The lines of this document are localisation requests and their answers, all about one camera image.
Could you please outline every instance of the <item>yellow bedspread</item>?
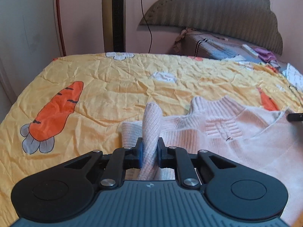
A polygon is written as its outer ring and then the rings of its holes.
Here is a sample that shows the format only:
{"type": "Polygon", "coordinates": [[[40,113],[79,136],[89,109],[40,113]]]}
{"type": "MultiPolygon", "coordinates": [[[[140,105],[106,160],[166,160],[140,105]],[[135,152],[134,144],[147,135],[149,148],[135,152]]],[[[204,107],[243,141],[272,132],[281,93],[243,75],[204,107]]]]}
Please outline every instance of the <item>yellow bedspread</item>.
{"type": "Polygon", "coordinates": [[[153,54],[77,55],[54,60],[25,88],[0,126],[0,226],[17,219],[10,201],[15,183],[93,149],[113,152],[122,145],[121,122],[141,120],[147,102],[157,102],[164,115],[185,114],[194,96],[217,100],[229,95],[242,104],[261,106],[256,88],[261,87],[280,109],[290,106],[302,111],[281,75],[254,67],[249,70],[233,62],[153,54]],[[156,80],[153,76],[158,72],[174,77],[168,82],[156,80]],[[37,151],[26,153],[21,127],[34,122],[31,132],[40,121],[43,124],[54,108],[49,104],[45,112],[43,107],[53,97],[64,98],[72,89],[66,87],[77,81],[83,82],[83,90],[79,85],[80,91],[68,100],[70,115],[62,131],[54,133],[51,151],[45,152],[41,142],[37,151]]]}

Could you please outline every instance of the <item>upholstered headboard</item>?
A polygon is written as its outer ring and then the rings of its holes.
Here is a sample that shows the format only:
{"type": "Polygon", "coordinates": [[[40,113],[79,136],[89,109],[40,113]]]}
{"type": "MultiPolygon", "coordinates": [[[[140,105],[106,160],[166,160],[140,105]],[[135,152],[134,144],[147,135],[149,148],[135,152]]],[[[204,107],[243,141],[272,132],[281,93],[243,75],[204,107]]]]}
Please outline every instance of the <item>upholstered headboard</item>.
{"type": "MultiPolygon", "coordinates": [[[[158,0],[149,25],[192,27],[226,35],[282,54],[283,42],[269,0],[158,0]]],[[[140,25],[145,25],[142,18],[140,25]]]]}

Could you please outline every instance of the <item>sweater collar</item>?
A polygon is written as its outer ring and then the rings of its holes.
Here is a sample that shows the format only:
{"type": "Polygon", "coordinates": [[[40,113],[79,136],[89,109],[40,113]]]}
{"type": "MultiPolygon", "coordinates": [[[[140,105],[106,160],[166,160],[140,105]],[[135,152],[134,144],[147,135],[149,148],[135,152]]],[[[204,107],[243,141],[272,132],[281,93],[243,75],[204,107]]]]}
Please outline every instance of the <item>sweater collar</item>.
{"type": "Polygon", "coordinates": [[[245,106],[237,103],[229,96],[217,101],[207,101],[200,96],[190,102],[189,114],[205,113],[207,120],[231,119],[245,110],[245,106]]]}

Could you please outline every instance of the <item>black circular pad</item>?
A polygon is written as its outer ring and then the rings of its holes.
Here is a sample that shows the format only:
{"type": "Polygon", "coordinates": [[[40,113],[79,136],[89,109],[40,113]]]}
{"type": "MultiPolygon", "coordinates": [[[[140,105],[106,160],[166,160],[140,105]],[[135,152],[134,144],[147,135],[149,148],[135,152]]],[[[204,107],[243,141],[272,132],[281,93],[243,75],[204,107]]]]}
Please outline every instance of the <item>black circular pad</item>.
{"type": "Polygon", "coordinates": [[[287,190],[279,180],[241,165],[217,169],[205,196],[228,216],[256,221],[280,216],[288,199],[287,190]]]}
{"type": "Polygon", "coordinates": [[[231,186],[232,193],[244,200],[257,200],[266,194],[266,187],[253,180],[240,180],[231,186]]]}
{"type": "Polygon", "coordinates": [[[18,216],[35,222],[60,222],[91,203],[94,188],[81,170],[57,166],[19,181],[11,200],[18,216]]]}
{"type": "Polygon", "coordinates": [[[37,184],[33,189],[33,194],[44,201],[58,200],[68,192],[69,187],[61,181],[45,181],[37,184]]]}

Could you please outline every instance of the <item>purple cloth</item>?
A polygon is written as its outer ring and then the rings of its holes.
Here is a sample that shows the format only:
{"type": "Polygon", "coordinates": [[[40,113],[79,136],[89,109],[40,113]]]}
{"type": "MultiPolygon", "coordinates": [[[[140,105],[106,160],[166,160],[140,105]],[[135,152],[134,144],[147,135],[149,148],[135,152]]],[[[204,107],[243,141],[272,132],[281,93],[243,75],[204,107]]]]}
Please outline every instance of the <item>purple cloth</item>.
{"type": "Polygon", "coordinates": [[[261,49],[261,48],[255,48],[254,50],[259,54],[259,58],[261,60],[263,60],[264,62],[270,62],[271,60],[277,60],[275,54],[272,51],[261,49]]]}

